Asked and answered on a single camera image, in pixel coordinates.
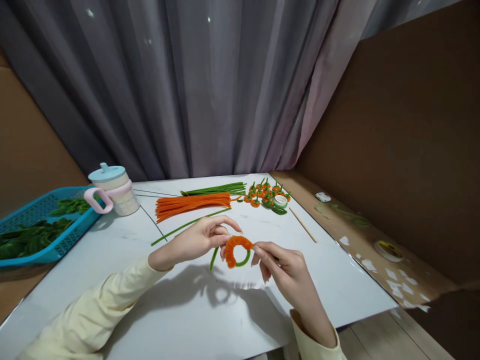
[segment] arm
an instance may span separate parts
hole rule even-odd
[[[257,242],[253,251],[252,266],[261,261],[263,281],[273,277],[282,295],[295,309],[290,314],[301,358],[344,359],[339,336],[320,301],[302,253],[272,242]]]
[[[68,358],[98,351],[137,299],[167,273],[154,270],[143,258],[111,274],[48,324],[19,359]]]
[[[225,244],[230,235],[222,223],[241,232],[227,216],[202,218],[148,258],[110,275],[87,290],[48,324],[19,359],[101,359],[101,349],[137,299],[178,263],[193,260]]]

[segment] hand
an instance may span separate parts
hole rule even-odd
[[[319,344],[334,348],[337,340],[307,269],[304,255],[273,242],[257,242],[253,251],[255,255],[251,265],[260,262],[263,281],[266,283],[273,277],[281,294],[299,312],[302,324],[310,336]]]
[[[199,258],[211,249],[224,245],[231,237],[221,224],[230,225],[241,233],[236,221],[228,216],[202,217],[148,256],[152,269],[165,271],[178,263]]]

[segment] tape roll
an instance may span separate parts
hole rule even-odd
[[[394,263],[399,263],[404,259],[403,253],[400,249],[386,241],[377,241],[373,244],[373,248],[382,257]]]
[[[287,198],[283,195],[277,195],[273,198],[273,202],[277,205],[280,209],[286,209],[289,205]]]

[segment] wooden skewer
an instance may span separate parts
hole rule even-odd
[[[297,216],[297,214],[295,213],[295,211],[294,211],[291,207],[289,207],[289,209],[290,209],[291,213],[292,213],[293,215],[295,215],[296,219],[298,220],[298,222],[300,223],[300,225],[305,229],[305,231],[307,232],[307,234],[310,235],[311,239],[312,239],[314,242],[318,243],[318,241],[314,238],[314,236],[312,235],[312,233],[307,229],[307,227],[306,227],[305,224],[302,222],[302,220],[299,219],[299,217]]]

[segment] bundle of orange pipe cleaners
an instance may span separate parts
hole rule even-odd
[[[231,208],[230,202],[240,199],[230,199],[229,192],[200,196],[182,196],[160,198],[156,201],[156,222],[162,222],[177,214],[183,214],[192,210],[208,207]]]

